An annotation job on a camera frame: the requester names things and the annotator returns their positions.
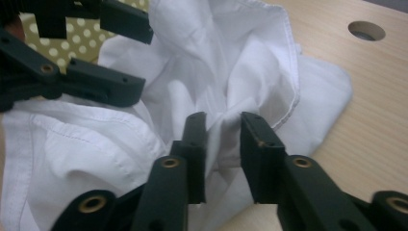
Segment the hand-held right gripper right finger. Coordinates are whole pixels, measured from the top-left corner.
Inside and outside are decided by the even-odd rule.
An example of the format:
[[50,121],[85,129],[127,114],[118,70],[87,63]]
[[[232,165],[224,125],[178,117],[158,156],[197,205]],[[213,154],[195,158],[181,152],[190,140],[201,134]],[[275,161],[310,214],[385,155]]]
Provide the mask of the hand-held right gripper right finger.
[[241,113],[240,155],[253,200],[277,206],[283,231],[376,231],[316,161],[289,155],[261,116]]

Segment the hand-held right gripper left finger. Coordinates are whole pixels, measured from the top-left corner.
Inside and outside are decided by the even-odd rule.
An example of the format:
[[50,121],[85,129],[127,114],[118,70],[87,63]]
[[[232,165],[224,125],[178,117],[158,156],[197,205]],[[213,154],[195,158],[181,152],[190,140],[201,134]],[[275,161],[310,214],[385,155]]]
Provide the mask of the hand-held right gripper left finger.
[[206,151],[206,114],[189,115],[182,139],[154,162],[131,231],[188,230],[188,207],[206,201]]

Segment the yellow-green plastic basket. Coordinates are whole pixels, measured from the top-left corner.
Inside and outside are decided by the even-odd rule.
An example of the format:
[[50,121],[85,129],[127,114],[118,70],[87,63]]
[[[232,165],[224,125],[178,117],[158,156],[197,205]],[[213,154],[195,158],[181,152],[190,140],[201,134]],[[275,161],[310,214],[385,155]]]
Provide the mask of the yellow-green plastic basket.
[[[143,10],[147,13],[149,0],[118,0],[121,3]],[[22,13],[26,43],[35,51],[55,63],[60,69],[66,69],[72,58],[94,62],[98,58],[102,43],[116,34],[100,28],[97,19],[73,18],[66,20],[66,38],[40,38],[35,16]]]

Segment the white shirt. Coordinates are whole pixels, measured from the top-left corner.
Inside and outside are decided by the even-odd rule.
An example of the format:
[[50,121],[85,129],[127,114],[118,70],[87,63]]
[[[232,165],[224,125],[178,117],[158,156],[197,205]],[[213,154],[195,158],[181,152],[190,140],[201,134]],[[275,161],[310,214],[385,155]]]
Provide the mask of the white shirt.
[[5,113],[0,203],[5,231],[50,231],[79,194],[125,194],[206,115],[206,193],[189,231],[217,231],[252,198],[240,166],[241,115],[263,117],[294,155],[310,155],[349,102],[340,67],[304,56],[286,11],[259,0],[150,0],[150,44],[115,37],[99,62],[141,77],[138,104],[120,109],[65,95]]

